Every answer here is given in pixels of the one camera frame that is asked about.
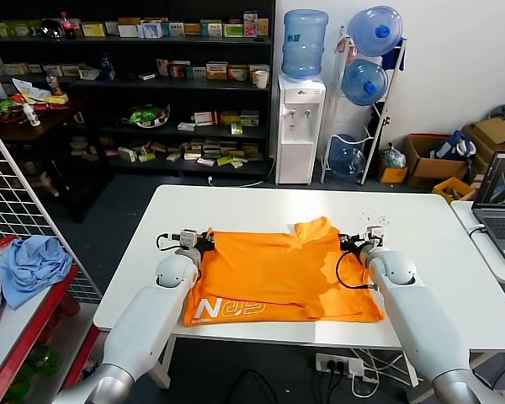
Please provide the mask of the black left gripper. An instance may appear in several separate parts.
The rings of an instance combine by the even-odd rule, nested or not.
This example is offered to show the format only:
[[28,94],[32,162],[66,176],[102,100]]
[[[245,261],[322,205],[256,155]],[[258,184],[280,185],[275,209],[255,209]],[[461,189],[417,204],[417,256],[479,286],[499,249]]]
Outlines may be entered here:
[[194,246],[201,254],[206,252],[215,251],[215,239],[214,232],[212,229],[206,231],[206,235],[201,235],[198,237],[197,242]]

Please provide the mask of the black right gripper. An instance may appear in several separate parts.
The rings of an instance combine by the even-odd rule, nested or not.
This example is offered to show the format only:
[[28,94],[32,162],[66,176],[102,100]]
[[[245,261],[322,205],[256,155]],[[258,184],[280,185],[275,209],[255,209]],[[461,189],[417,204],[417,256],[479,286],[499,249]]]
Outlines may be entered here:
[[366,234],[350,236],[348,234],[339,234],[340,249],[343,252],[360,254],[364,245],[368,242]]

